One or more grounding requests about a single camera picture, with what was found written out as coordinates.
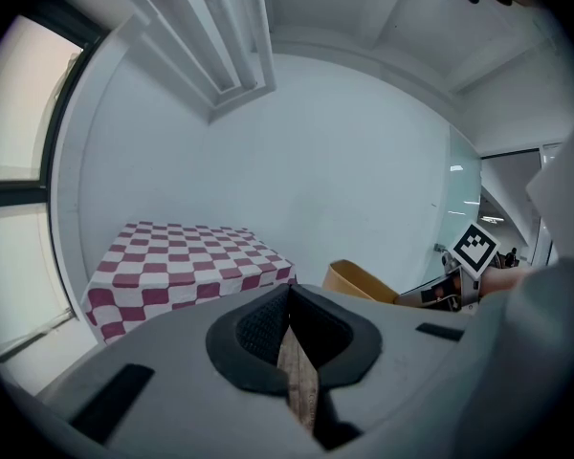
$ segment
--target table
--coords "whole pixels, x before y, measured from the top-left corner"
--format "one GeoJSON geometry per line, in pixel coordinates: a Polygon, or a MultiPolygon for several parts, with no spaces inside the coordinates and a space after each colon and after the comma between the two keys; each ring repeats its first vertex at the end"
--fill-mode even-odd
{"type": "Polygon", "coordinates": [[[122,229],[81,307],[108,344],[162,313],[295,281],[294,264],[246,228],[141,221],[122,229]]]}

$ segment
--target window frame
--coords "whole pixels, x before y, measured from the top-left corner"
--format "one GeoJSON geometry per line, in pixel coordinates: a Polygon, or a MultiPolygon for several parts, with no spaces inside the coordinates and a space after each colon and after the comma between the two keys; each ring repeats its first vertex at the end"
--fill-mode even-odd
{"type": "MultiPolygon", "coordinates": [[[[44,204],[47,206],[47,220],[49,223],[49,237],[53,252],[53,261],[61,289],[70,305],[70,315],[60,321],[55,327],[64,324],[71,318],[76,318],[72,301],[68,296],[59,265],[55,257],[55,238],[51,219],[51,179],[54,165],[55,146],[64,114],[70,98],[77,88],[85,68],[94,53],[98,50],[108,31],[98,25],[86,15],[75,9],[65,0],[37,0],[31,6],[19,13],[46,29],[60,35],[68,41],[79,46],[82,51],[66,76],[61,91],[55,101],[51,114],[47,135],[43,144],[40,162],[39,178],[37,180],[8,180],[0,181],[0,208],[8,206],[21,206],[30,204],[44,204]]],[[[7,361],[21,352],[35,341],[43,338],[46,333],[39,333],[15,345],[5,354],[0,355],[0,363],[7,361]]]]}

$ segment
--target window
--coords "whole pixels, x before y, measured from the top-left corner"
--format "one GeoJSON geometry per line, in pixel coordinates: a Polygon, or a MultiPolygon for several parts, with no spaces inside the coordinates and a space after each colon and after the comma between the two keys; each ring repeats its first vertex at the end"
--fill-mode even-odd
{"type": "Polygon", "coordinates": [[[51,237],[51,168],[68,100],[103,36],[64,1],[42,0],[0,43],[2,361],[73,317],[51,237]]]}

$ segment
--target window pane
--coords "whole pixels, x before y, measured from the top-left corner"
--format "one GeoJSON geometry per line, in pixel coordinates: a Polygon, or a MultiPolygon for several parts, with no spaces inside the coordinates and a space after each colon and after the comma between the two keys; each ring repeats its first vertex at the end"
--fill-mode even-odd
{"type": "Polygon", "coordinates": [[[0,180],[37,180],[49,119],[81,48],[18,16],[0,43],[0,180]]]}
{"type": "Polygon", "coordinates": [[[0,208],[0,353],[69,310],[45,205],[0,208]]]}

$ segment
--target ceiling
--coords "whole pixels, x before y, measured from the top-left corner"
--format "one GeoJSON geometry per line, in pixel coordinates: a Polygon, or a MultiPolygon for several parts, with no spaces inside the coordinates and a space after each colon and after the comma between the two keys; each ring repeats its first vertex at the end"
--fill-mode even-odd
{"type": "Polygon", "coordinates": [[[272,0],[274,27],[318,28],[362,47],[397,50],[431,67],[458,91],[540,44],[548,15],[495,0],[272,0]]]}

